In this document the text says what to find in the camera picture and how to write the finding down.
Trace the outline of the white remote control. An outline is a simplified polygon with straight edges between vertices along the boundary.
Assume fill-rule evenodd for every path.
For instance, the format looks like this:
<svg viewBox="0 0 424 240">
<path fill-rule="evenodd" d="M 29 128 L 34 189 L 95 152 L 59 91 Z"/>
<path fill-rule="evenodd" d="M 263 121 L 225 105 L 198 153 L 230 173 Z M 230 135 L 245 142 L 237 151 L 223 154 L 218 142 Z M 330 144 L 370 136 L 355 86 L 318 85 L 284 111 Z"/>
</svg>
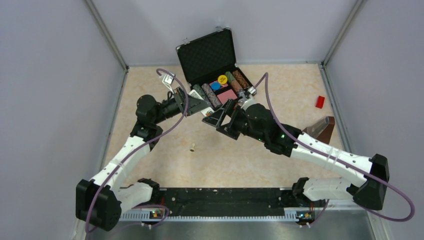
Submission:
<svg viewBox="0 0 424 240">
<path fill-rule="evenodd" d="M 215 111 L 207 97 L 202 97 L 195 89 L 189 92 L 189 113 L 202 113 L 205 117 L 210 116 Z"/>
</svg>

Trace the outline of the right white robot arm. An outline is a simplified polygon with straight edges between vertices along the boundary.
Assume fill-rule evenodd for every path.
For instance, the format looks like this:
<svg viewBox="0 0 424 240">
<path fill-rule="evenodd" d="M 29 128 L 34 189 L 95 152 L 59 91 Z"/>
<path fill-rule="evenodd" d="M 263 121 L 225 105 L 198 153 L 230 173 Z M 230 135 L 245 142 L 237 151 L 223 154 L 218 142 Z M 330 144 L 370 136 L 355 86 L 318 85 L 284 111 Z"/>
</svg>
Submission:
<svg viewBox="0 0 424 240">
<path fill-rule="evenodd" d="M 339 175 L 300 178 L 293 185 L 293 200 L 299 206 L 328 199 L 352 200 L 370 210 L 383 208 L 387 192 L 383 182 L 390 175 L 388 159 L 381 154 L 366 157 L 332 147 L 296 127 L 277 123 L 272 112 L 260 103 L 242 108 L 228 100 L 202 122 L 234 140 L 245 135 L 262 142 L 274 154 L 308 161 Z"/>
</svg>

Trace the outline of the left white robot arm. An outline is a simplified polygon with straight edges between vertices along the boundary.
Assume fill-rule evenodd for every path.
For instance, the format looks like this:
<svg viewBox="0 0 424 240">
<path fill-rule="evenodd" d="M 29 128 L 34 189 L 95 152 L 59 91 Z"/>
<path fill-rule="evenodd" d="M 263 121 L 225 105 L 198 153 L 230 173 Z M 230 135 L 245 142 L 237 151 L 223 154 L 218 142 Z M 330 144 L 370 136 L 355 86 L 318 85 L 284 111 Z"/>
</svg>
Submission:
<svg viewBox="0 0 424 240">
<path fill-rule="evenodd" d="M 82 179 L 76 186 L 75 216 L 104 231 L 112 230 L 121 215 L 145 203 L 154 207 L 160 202 L 159 185 L 141 179 L 128 187 L 123 183 L 140 160 L 146 157 L 166 132 L 159 123 L 176 115 L 188 117 L 211 107 L 200 97 L 188 95 L 178 87 L 162 102 L 149 94 L 136 102 L 137 120 L 119 152 L 90 180 Z"/>
</svg>

